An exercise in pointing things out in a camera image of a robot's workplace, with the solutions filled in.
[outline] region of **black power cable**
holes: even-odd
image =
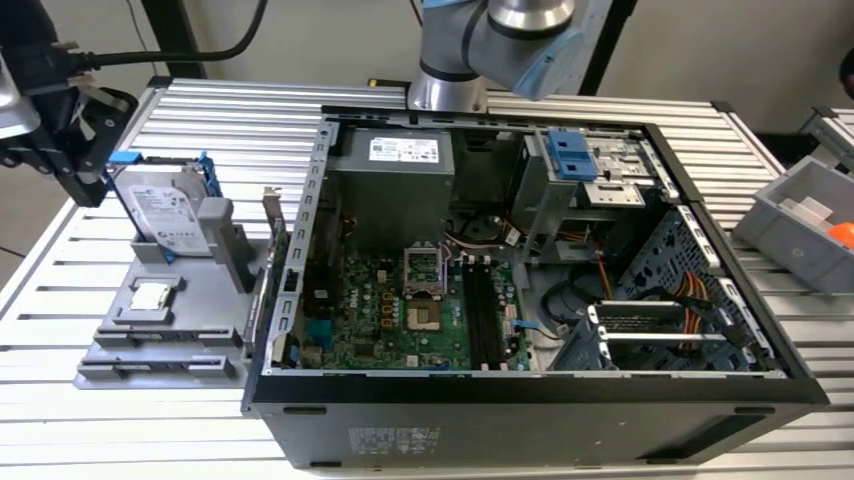
[[[131,21],[133,22],[133,30],[136,30],[136,38],[139,38],[139,43],[143,45],[143,50],[148,52],[148,45],[145,45],[145,40],[143,39],[143,33],[139,31],[139,22],[136,21],[136,12],[133,11],[133,4],[131,0],[124,0],[124,3],[128,5],[128,10],[131,11]],[[151,70],[155,72],[155,77],[157,76],[157,67],[155,63],[151,62]]]
[[[409,0],[409,6],[412,7],[412,13],[415,14],[415,20],[417,20],[417,24],[423,27],[424,21],[421,20],[421,14],[417,11],[417,7],[415,6],[415,0]]]
[[[228,60],[240,55],[249,46],[249,43],[252,43],[255,34],[257,33],[257,27],[261,24],[265,8],[267,0],[257,0],[249,28],[240,41],[228,50],[220,50],[219,52],[124,52],[100,55],[88,54],[85,55],[86,66],[97,70],[100,67],[109,65],[129,65],[133,63],[217,62],[220,60]]]
[[[2,245],[0,245],[0,251],[8,253],[9,255],[14,255],[17,258],[26,257],[26,255],[24,255],[21,252],[16,252],[10,248],[5,248]]]

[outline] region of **case label sticker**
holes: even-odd
[[[436,451],[439,427],[349,428],[349,446],[356,455],[425,455]]]
[[[439,163],[439,140],[376,137],[371,140],[368,160]]]

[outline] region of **metal slotted surface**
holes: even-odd
[[[299,199],[320,104],[397,108],[403,91],[181,80],[149,90],[141,103],[125,146],[147,155],[195,156],[207,149],[224,193],[235,200],[236,220],[259,236],[268,233],[257,201],[263,186],[283,188],[293,204]],[[707,103],[555,97],[532,104],[493,93],[491,105],[499,114],[658,123],[724,227],[738,221],[755,188],[776,175],[736,119]],[[97,210],[66,205],[0,293],[0,344],[8,345],[0,350],[0,478],[296,476],[264,424],[240,418],[239,390],[78,391],[70,385],[132,259],[131,236],[115,201]],[[596,471],[596,478],[854,476],[854,308],[847,297],[811,294],[755,252],[739,253],[832,408],[698,468],[610,469]],[[588,478],[591,473],[543,467],[349,475],[495,479]]]
[[[854,132],[854,110],[836,108],[834,112],[839,115],[839,121],[844,124],[847,129]]]

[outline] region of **robotic arm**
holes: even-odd
[[[265,7],[259,0],[247,33],[228,50],[95,55],[57,42],[38,0],[0,0],[0,165],[30,165],[56,177],[77,205],[96,207],[108,191],[104,165],[137,102],[125,92],[95,88],[86,72],[232,58],[255,37]],[[571,27],[574,0],[424,0],[423,7],[409,108],[485,112],[487,78],[532,100],[558,89],[583,43]]]
[[[424,0],[416,110],[485,112],[485,81],[531,100],[560,87],[583,45],[575,0]]]
[[[125,92],[93,87],[86,72],[109,65],[232,58],[255,37],[265,7],[267,0],[259,0],[247,33],[228,50],[95,55],[57,42],[38,0],[0,0],[0,165],[30,165],[56,177],[77,205],[100,205],[108,191],[104,165],[137,102]]]

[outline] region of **blue plastic tab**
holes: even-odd
[[[109,163],[136,165],[143,160],[143,154],[131,151],[116,151],[109,156]]]
[[[590,156],[584,136],[579,132],[551,131],[547,137],[548,155],[558,165],[558,178],[582,182],[595,180],[599,176],[599,169]]]
[[[216,178],[216,169],[213,168],[213,159],[208,157],[208,152],[203,151],[201,156],[196,160],[199,165],[201,165],[201,170],[204,171],[204,185],[208,190],[208,195],[212,197],[221,197],[223,190],[219,186],[219,179]]]
[[[519,320],[517,318],[513,318],[512,320],[509,320],[509,323],[512,324],[513,327],[519,327],[519,328],[530,328],[532,330],[536,330],[539,328],[539,325],[536,325],[536,322],[526,322],[524,320]]]

